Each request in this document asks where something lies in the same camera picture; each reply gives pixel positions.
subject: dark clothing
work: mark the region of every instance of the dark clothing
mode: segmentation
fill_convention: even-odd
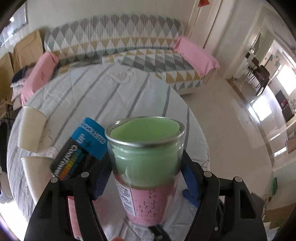
[[[18,82],[20,79],[25,77],[26,71],[28,69],[28,66],[26,65],[25,67],[23,67],[22,69],[20,69],[12,78],[11,83],[16,83]]]
[[[7,154],[7,124],[6,122],[2,122],[0,125],[0,166],[2,168],[2,171],[7,173],[6,154]]]

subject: red sign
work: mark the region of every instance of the red sign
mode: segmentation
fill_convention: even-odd
[[[207,6],[209,5],[209,0],[200,0],[200,2],[198,3],[199,7],[203,7],[203,6]]]

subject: white door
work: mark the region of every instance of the white door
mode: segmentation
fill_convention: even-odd
[[[192,11],[192,19],[186,34],[191,41],[213,54],[228,24],[236,0],[209,0],[210,5],[197,7]]]

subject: floor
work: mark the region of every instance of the floor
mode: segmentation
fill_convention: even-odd
[[[266,198],[273,177],[272,165],[276,161],[273,153],[284,147],[287,136],[283,133],[269,141],[284,124],[284,119],[278,115],[280,107],[277,108],[268,88],[262,96],[264,101],[261,98],[256,102],[259,98],[244,78],[232,81],[217,76],[195,93],[182,97],[207,138],[211,171],[221,178],[240,176],[250,192]],[[266,105],[271,113],[265,112]],[[13,220],[8,210],[15,213]],[[27,224],[15,202],[0,205],[0,213],[23,240]]]
[[[250,192],[266,197],[273,177],[270,154],[257,120],[231,84],[216,77],[183,99],[207,138],[211,171],[221,178],[240,176]]]

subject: green object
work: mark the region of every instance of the green object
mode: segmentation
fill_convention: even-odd
[[[110,136],[124,142],[158,142],[180,133],[179,124],[164,118],[138,118],[111,131]]]
[[[165,118],[137,118],[115,127],[113,139],[131,143],[154,143],[180,134],[177,122]],[[180,171],[183,151],[181,138],[154,147],[131,147],[108,143],[115,156],[116,170],[128,186],[154,188],[174,179]]]
[[[277,191],[277,178],[274,177],[271,181],[271,195],[273,196],[274,194],[276,194]]]

